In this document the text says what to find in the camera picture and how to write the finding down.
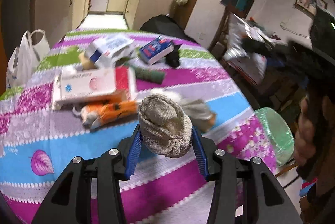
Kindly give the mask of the person's right hand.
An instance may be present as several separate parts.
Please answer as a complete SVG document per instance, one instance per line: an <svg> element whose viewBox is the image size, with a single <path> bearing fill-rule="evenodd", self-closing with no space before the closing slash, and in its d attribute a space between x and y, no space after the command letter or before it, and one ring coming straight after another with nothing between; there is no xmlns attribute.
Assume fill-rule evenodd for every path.
<svg viewBox="0 0 335 224"><path fill-rule="evenodd" d="M298 129L295 134L294 159L298 167L303 167L307 160L311 159L316 153L316 147L313 144L315 128L307 117L308 100L306 97L300 103L300 110Z"/></svg>

